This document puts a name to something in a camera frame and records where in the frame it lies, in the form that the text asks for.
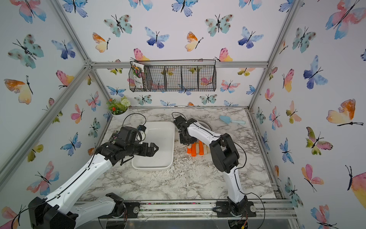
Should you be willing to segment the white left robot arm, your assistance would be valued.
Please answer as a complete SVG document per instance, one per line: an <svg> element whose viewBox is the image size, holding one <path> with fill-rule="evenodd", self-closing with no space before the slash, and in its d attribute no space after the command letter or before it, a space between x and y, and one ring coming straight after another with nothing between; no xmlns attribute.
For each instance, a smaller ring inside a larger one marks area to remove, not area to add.
<svg viewBox="0 0 366 229"><path fill-rule="evenodd" d="M124 199L114 193L80 207L74 207L74 204L104 172L117 163L125 163L125 157L155 155L158 146L143 142L143 134L143 130L122 127L110 141L99 146L94 156L68 181L45 198L33 199L28 205L31 228L75 229L105 215L127 220Z"/></svg>

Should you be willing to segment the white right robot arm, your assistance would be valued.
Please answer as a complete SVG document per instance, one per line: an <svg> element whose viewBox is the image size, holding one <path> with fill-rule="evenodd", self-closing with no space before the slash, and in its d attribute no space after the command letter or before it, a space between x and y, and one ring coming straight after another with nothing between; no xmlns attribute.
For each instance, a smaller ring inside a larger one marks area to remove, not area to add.
<svg viewBox="0 0 366 229"><path fill-rule="evenodd" d="M181 115L175 117L173 123L179 130L181 144L190 145L201 141L209 146L214 166L223 173L228 199L235 205L245 205L248 200L241 190L238 174L240 156L231 136L215 133L195 119L187 120Z"/></svg>

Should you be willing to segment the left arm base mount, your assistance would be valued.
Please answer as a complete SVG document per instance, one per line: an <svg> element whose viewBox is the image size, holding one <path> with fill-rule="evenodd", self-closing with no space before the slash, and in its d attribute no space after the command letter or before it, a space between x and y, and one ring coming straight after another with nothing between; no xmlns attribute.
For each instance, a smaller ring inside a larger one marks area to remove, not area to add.
<svg viewBox="0 0 366 229"><path fill-rule="evenodd" d="M112 212L108 216L114 219L136 219L138 217L140 202L125 201L122 197L114 193L108 193L106 196L113 199L115 204Z"/></svg>

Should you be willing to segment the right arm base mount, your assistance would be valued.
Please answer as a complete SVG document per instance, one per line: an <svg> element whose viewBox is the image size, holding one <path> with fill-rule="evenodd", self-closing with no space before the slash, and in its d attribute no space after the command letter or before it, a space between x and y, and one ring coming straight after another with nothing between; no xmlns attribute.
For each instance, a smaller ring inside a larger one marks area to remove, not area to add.
<svg viewBox="0 0 366 229"><path fill-rule="evenodd" d="M212 209L219 218L228 217L256 217L256 208L252 201L249 201L247 196L234 203L229 198L226 201L217 201Z"/></svg>

